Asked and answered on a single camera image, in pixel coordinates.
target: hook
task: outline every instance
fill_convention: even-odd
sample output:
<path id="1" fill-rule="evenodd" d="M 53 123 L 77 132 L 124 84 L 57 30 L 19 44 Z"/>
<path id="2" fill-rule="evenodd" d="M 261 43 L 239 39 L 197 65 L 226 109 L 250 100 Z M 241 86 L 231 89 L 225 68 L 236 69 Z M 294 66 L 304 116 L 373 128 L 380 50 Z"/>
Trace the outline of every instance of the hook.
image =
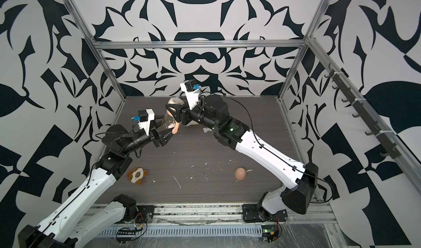
<path id="1" fill-rule="evenodd" d="M 329 72 L 329 74 L 327 76 L 324 76 L 324 77 L 326 77 L 326 78 L 333 77 L 334 76 L 334 72 L 335 71 L 333 69 L 331 69 L 330 72 Z"/>

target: patterned backdrop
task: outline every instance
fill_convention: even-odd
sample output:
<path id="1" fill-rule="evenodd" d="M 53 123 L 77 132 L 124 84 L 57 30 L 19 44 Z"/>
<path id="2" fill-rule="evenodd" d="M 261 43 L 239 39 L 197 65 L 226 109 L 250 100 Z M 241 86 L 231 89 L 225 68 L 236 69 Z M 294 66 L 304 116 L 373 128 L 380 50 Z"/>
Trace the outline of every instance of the patterned backdrop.
<path id="1" fill-rule="evenodd" d="M 320 0 L 75 0 L 97 40 L 303 38 Z"/>
<path id="2" fill-rule="evenodd" d="M 302 39 L 320 0 L 74 0 L 100 41 Z M 277 95 L 296 48 L 105 50 L 126 95 Z"/>
<path id="3" fill-rule="evenodd" d="M 197 79 L 203 93 L 278 95 L 296 47 L 104 50 L 128 96 L 180 94 Z"/>
<path id="4" fill-rule="evenodd" d="M 121 102 L 61 0 L 0 0 L 1 247 L 80 186 Z"/>
<path id="5" fill-rule="evenodd" d="M 416 157 L 421 131 L 419 0 L 331 0 L 316 40 Z M 311 51 L 285 103 L 300 146 L 335 186 L 330 202 L 348 244 L 419 247 L 421 196 Z M 328 185 L 322 188 L 331 194 Z"/>

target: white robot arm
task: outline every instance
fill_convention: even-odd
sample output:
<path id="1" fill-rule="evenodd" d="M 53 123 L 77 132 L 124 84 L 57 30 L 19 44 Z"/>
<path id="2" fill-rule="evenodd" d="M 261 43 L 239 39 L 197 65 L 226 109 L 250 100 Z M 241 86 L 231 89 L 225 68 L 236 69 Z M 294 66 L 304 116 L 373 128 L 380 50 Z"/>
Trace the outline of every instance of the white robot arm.
<path id="1" fill-rule="evenodd" d="M 106 154 L 92 166 L 90 176 L 59 208 L 37 226 L 27 225 L 19 232 L 21 248 L 81 248 L 109 225 L 135 218 L 136 200 L 121 194 L 102 211 L 79 223 L 101 194 L 125 173 L 132 161 L 131 152 L 150 142 L 156 147 L 165 146 L 170 140 L 172 129 L 156 130 L 161 122 L 157 123 L 155 119 L 163 116 L 155 116 L 152 109 L 138 113 L 133 120 L 137 122 L 139 132 L 127 132 L 121 125 L 109 127 L 102 139 L 107 146 Z"/>
<path id="2" fill-rule="evenodd" d="M 194 120 L 213 129 L 221 144 L 254 159 L 283 183 L 276 191 L 265 193 L 256 207 L 245 212 L 253 216 L 244 216 L 244 221 L 267 221 L 286 207 L 305 214 L 317 185 L 318 167 L 313 163 L 304 165 L 267 144 L 247 125 L 229 115 L 228 106 L 220 96 L 202 97 L 196 80 L 181 83 L 180 87 L 186 93 L 188 105 L 166 104 L 177 122 L 186 125 Z"/>

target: wooden floor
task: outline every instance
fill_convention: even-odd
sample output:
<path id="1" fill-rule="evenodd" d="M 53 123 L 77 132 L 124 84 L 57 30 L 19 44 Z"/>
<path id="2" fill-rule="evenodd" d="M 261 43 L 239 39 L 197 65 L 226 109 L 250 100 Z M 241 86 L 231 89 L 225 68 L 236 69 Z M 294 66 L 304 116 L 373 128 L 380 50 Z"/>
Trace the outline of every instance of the wooden floor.
<path id="1" fill-rule="evenodd" d="M 156 115 L 163 115 L 168 99 L 128 97 L 118 124 L 131 130 L 131 118 L 140 109 L 152 108 Z M 237 97 L 236 100 L 250 112 L 256 134 L 296 159 L 275 97 Z M 231 116 L 250 126 L 249 117 L 239 104 L 229 99 L 224 101 Z M 264 192 L 281 186 L 272 173 L 253 159 L 219 144 L 200 125 L 181 126 L 166 146 L 155 148 L 150 143 L 143 148 L 140 158 L 134 153 L 130 156 L 133 162 L 128 170 L 147 169 L 146 181 L 136 185 L 123 176 L 96 203 L 109 203 L 122 193 L 138 203 L 257 202 Z M 252 170 L 244 181 L 234 177 L 238 167 Z"/>

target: brown egg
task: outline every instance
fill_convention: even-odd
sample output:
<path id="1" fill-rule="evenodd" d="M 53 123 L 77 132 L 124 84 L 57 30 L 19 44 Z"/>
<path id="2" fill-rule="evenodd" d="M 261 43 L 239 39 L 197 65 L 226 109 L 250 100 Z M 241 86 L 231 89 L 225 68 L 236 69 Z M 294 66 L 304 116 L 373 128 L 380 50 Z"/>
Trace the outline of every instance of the brown egg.
<path id="1" fill-rule="evenodd" d="M 238 180 L 245 180 L 246 174 L 245 168 L 237 168 L 234 172 L 234 176 Z"/>

